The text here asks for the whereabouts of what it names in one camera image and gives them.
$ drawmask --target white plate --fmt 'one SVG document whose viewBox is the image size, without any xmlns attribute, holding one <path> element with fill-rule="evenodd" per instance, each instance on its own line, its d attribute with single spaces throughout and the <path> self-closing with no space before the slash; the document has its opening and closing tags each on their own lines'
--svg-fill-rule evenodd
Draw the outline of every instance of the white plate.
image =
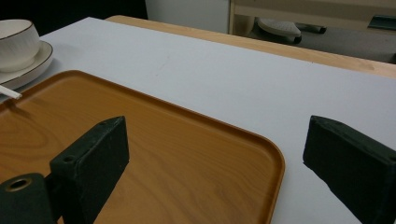
<svg viewBox="0 0 396 224">
<path fill-rule="evenodd" d="M 35 62 L 22 70 L 2 73 L 0 72 L 0 85 L 15 90 L 35 80 L 46 71 L 52 62 L 52 45 L 40 41 L 40 50 L 35 56 Z"/>
</svg>

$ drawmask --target bowl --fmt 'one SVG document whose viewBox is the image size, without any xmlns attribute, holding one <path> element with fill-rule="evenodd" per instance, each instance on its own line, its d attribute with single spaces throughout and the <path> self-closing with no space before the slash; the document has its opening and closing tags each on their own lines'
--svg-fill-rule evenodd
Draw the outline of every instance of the bowl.
<svg viewBox="0 0 396 224">
<path fill-rule="evenodd" d="M 28 67 L 35 61 L 39 48 L 38 32 L 31 21 L 0 21 L 0 72 Z"/>
</svg>

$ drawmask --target wooden tray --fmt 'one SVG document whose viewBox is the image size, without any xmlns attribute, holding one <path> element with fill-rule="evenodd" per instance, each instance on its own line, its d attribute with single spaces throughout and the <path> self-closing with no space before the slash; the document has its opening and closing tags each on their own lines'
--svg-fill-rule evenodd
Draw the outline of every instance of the wooden tray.
<svg viewBox="0 0 396 224">
<path fill-rule="evenodd" d="M 270 223 L 285 162 L 268 139 L 79 71 L 0 104 L 0 182 L 50 172 L 123 115 L 131 161 L 95 223 Z"/>
</svg>

